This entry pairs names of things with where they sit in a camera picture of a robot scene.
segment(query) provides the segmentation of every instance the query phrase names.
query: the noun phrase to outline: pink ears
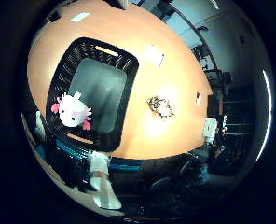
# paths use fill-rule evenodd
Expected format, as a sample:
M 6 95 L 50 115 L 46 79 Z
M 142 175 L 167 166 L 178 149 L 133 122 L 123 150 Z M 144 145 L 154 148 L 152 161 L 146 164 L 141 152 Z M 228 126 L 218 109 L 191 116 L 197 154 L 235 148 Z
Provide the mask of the pink ears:
M 51 107 L 51 111 L 52 111 L 53 113 L 55 113 L 55 114 L 58 113 L 59 108 L 60 108 L 60 102 L 62 101 L 60 97 L 57 97 L 56 99 L 57 99 L 58 104 L 55 103 L 55 104 L 52 105 L 52 107 Z
M 54 104 L 54 105 L 52 105 L 51 111 L 53 113 L 57 114 L 59 111 L 59 108 L 60 108 L 60 104 Z
M 85 119 L 84 119 L 84 122 L 83 122 L 83 130 L 90 130 L 90 123 L 88 122 L 88 121 L 86 121 Z

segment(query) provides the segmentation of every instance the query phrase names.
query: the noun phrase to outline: stuffed animal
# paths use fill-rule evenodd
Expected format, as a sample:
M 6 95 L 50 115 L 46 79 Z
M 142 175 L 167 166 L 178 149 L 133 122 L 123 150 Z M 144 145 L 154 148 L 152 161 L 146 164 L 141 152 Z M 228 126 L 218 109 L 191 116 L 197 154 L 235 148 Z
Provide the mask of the stuffed animal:
M 60 118 L 64 126 L 75 127 L 77 125 L 83 124 L 83 130 L 90 129 L 91 120 L 90 115 L 91 107 L 87 107 L 82 103 L 79 98 L 81 93 L 76 92 L 74 96 L 67 95 L 66 92 L 62 94 L 62 99 L 57 97 L 57 102 L 55 103 L 51 111 L 55 114 L 60 113 Z

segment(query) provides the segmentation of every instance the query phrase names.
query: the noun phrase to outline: orange tabletop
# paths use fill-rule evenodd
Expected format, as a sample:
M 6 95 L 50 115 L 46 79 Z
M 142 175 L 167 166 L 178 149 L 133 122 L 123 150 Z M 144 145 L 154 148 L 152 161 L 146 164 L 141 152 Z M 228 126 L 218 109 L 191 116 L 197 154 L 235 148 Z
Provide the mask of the orange tabletop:
M 71 19 L 81 12 L 89 16 Z M 70 44 L 90 37 L 134 55 L 139 68 L 131 89 L 119 147 L 110 154 L 128 159 L 155 159 L 178 155 L 203 144 L 202 131 L 211 87 L 186 43 L 167 24 L 145 9 L 111 7 L 101 0 L 79 0 L 62 8 L 62 17 L 36 36 L 27 66 L 34 101 L 46 115 L 48 89 L 55 70 Z M 147 52 L 153 45 L 164 54 L 156 66 Z M 197 93 L 201 104 L 196 104 Z M 174 116 L 156 116 L 146 100 L 161 95 L 174 106 Z

